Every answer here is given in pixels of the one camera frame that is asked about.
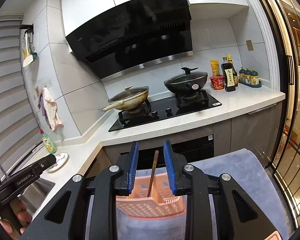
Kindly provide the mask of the person's left hand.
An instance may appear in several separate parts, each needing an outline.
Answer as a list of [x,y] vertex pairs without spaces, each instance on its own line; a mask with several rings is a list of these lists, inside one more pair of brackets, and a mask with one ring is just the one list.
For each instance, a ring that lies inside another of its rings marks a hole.
[[27,206],[19,198],[11,201],[10,207],[13,212],[13,217],[17,218],[21,224],[20,229],[17,230],[17,228],[7,218],[2,218],[2,216],[0,216],[0,224],[11,239],[19,239],[32,222],[32,216],[27,211]]

